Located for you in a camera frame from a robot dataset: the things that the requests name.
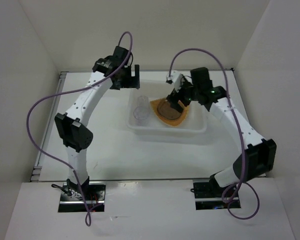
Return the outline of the clear glass dish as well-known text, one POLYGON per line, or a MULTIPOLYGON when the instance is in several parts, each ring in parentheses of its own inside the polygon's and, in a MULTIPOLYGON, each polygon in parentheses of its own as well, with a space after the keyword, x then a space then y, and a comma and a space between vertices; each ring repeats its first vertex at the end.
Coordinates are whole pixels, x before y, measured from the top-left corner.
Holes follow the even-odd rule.
POLYGON ((162 99, 159 101, 158 106, 156 107, 156 110, 161 117, 163 117, 167 120, 170 120, 170 121, 179 119, 183 113, 183 111, 179 112, 179 111, 175 110, 174 108, 172 108, 170 106, 170 103, 165 99, 162 99))

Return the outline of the orange woven triangular plate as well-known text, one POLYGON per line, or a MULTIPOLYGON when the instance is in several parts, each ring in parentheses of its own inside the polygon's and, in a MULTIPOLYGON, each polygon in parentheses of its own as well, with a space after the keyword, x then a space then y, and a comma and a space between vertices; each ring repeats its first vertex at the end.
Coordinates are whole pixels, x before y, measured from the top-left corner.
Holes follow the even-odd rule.
POLYGON ((163 100, 165 98, 160 98, 160 99, 156 99, 156 100, 152 100, 150 101, 150 107, 151 109, 153 110, 154 112, 154 115, 164 124, 166 124, 167 126, 170 126, 170 127, 178 127, 186 118, 187 118, 187 115, 189 113, 189 110, 190 110, 190 107, 189 106, 184 106, 182 103, 180 103, 180 105, 183 106, 183 113, 181 114, 181 117, 178 118, 177 120, 168 120, 168 119, 165 119, 163 118, 162 116, 160 116, 157 112, 157 106, 160 102, 160 100, 163 100))

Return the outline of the clear plastic cup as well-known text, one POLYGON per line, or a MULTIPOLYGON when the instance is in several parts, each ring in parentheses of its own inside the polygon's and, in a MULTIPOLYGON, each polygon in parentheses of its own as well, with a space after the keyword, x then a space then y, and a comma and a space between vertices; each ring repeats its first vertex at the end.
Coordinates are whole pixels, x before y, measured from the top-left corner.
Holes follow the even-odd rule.
POLYGON ((146 95, 140 95, 137 98, 137 107, 149 108, 149 98, 146 95))
POLYGON ((146 126, 149 121, 150 109, 144 106, 138 106, 133 111, 133 117, 137 126, 146 126))

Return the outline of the clear plastic cup front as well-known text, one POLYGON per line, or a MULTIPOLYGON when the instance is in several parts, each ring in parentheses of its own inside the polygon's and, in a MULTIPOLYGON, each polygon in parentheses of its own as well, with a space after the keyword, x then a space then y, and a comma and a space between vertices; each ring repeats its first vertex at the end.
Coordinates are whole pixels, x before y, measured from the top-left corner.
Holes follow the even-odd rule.
POLYGON ((138 106, 133 111, 133 117, 137 126, 146 126, 149 121, 150 109, 144 106, 138 106))

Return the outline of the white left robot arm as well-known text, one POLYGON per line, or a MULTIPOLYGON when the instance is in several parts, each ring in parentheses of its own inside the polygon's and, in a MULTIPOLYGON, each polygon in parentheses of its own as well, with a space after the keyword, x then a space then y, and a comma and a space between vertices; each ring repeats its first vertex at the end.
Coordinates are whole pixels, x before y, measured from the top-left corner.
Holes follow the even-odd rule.
POLYGON ((54 117, 56 128, 66 147, 67 161, 71 165, 66 180, 67 195, 84 200, 90 193, 90 177, 87 171, 87 149, 93 141, 88 129, 89 119, 107 90, 140 87, 140 67, 132 72, 129 60, 132 53, 116 46, 113 54, 98 59, 90 74, 85 90, 63 114, 54 117))

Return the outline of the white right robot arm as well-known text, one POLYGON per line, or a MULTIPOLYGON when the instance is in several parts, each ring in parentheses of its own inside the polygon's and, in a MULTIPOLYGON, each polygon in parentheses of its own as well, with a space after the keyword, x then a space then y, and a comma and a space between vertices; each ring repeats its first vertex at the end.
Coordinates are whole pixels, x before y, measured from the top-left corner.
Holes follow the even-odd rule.
POLYGON ((221 196, 227 187, 239 182, 246 183, 260 175, 270 172, 274 166, 277 145, 273 139, 259 134, 235 107, 227 90, 214 86, 206 67, 190 71, 191 80, 179 71, 170 71, 166 82, 173 85, 166 100, 180 112, 191 102, 198 102, 213 115, 230 134, 240 154, 234 163, 209 179, 209 191, 221 196))

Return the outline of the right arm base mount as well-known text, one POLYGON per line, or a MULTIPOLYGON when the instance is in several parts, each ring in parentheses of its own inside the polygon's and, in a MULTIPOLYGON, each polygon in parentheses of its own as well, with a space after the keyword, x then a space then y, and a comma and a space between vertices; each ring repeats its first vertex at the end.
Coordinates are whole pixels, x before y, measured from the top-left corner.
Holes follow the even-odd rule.
POLYGON ((193 180, 190 191, 194 194, 196 210, 227 209, 228 203, 222 201, 222 193, 226 188, 213 186, 208 179, 193 180))

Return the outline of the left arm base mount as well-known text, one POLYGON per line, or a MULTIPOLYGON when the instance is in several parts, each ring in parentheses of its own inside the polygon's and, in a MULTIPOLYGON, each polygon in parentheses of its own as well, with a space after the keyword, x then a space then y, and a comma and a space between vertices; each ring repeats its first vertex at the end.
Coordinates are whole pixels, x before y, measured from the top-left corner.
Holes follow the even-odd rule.
MULTIPOLYGON (((61 190, 59 200, 59 213, 78 213, 86 212, 86 208, 80 193, 70 190, 66 183, 62 186, 51 184, 52 188, 61 190)), ((88 208, 92 212, 103 212, 105 209, 105 184, 91 184, 88 186, 85 200, 88 208)))

